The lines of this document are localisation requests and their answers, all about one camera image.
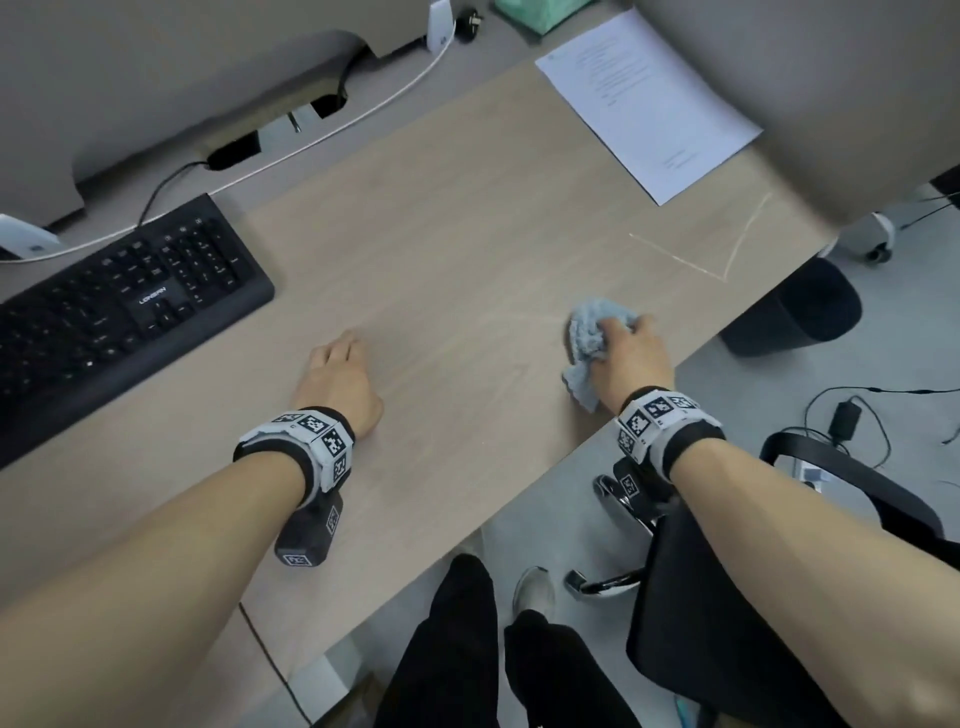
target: blue cloth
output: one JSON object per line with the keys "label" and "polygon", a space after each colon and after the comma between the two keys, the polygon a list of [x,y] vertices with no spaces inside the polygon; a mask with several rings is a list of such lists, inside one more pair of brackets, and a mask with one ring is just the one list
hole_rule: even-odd
{"label": "blue cloth", "polygon": [[639,318],[629,308],[607,299],[588,299],[573,309],[570,315],[570,355],[573,366],[564,371],[564,382],[573,399],[584,406],[587,412],[595,412],[600,398],[590,382],[590,362],[607,358],[607,342],[598,326],[603,319],[619,319],[625,327],[633,330]]}

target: white paper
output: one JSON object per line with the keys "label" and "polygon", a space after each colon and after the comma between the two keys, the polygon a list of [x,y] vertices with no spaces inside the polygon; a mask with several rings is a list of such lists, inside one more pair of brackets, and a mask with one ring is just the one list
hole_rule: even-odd
{"label": "white paper", "polygon": [[537,66],[658,205],[761,131],[636,10],[575,37]]}

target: person's right arm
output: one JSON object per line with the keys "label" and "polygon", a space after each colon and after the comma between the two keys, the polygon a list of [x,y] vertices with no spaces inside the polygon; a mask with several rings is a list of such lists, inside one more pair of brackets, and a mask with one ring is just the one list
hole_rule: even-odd
{"label": "person's right arm", "polygon": [[[604,322],[593,380],[617,413],[637,389],[673,389],[644,317]],[[727,574],[855,728],[960,725],[960,573],[721,440],[671,479]]]}

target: shoe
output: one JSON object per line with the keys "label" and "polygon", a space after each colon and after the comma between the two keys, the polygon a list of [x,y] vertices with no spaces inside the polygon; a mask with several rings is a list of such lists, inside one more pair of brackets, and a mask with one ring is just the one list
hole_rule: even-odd
{"label": "shoe", "polygon": [[450,554],[452,558],[457,558],[462,553],[467,553],[470,556],[476,556],[480,561],[483,561],[483,531],[477,528],[473,533],[467,536],[463,541],[457,544]]}
{"label": "shoe", "polygon": [[556,603],[557,593],[553,589],[550,572],[543,567],[530,567],[516,582],[514,619],[520,612],[532,609],[544,615],[547,621],[552,621]]}

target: green tissue pack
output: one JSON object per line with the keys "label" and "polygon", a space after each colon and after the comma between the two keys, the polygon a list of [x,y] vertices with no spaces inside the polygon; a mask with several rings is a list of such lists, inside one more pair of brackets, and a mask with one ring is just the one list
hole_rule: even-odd
{"label": "green tissue pack", "polygon": [[494,0],[504,14],[541,36],[592,0]]}

